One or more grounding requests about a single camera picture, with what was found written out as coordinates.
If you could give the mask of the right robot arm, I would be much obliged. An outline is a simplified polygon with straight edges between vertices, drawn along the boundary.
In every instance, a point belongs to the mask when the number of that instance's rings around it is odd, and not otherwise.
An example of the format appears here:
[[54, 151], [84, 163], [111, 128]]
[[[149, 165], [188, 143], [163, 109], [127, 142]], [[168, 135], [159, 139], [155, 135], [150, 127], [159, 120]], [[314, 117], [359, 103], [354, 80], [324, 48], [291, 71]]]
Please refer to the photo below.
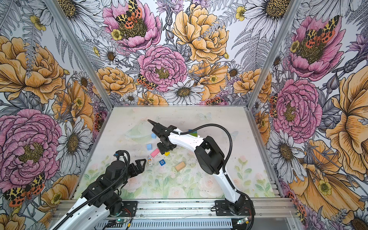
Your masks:
[[[218, 124], [205, 124], [191, 131], [183, 132], [175, 126], [165, 127], [152, 120], [148, 122], [153, 125], [152, 132], [160, 139], [157, 148], [161, 154], [170, 152], [177, 146], [192, 151], [201, 169], [215, 177], [225, 195], [225, 199], [236, 209], [244, 205], [247, 196], [235, 187], [226, 169], [233, 146], [232, 137], [226, 128]], [[191, 133], [206, 127], [218, 127], [226, 133], [230, 145], [227, 155], [223, 153], [212, 137], [201, 138], [200, 136], [191, 135]]]

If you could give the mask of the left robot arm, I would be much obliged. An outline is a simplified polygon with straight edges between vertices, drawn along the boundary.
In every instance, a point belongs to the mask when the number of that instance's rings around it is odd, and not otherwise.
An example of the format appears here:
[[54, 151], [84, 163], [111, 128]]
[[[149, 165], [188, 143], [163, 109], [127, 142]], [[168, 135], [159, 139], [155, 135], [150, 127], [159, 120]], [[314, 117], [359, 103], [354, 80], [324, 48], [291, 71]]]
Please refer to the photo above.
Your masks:
[[108, 216], [118, 216], [123, 211], [122, 198], [116, 190], [145, 170], [147, 160], [130, 159], [113, 161], [81, 194], [72, 208], [53, 226], [52, 230], [91, 230]]

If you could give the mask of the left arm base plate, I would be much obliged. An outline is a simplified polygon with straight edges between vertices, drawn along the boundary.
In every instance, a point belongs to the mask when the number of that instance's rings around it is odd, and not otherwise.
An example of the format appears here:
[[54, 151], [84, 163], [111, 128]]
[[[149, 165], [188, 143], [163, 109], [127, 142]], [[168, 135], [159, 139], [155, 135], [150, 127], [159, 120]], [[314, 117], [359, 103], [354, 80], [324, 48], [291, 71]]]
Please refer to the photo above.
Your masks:
[[103, 211], [106, 211], [109, 217], [135, 217], [138, 209], [138, 201], [116, 201], [112, 204], [103, 204]]

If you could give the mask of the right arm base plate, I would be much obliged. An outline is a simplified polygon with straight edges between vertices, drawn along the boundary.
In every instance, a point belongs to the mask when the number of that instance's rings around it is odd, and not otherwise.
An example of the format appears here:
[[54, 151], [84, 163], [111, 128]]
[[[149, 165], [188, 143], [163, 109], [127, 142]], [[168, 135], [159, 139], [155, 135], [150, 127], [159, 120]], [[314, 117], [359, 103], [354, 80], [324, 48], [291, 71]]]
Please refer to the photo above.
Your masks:
[[240, 199], [235, 203], [228, 200], [215, 200], [216, 216], [252, 216], [255, 215], [253, 204], [249, 200]]

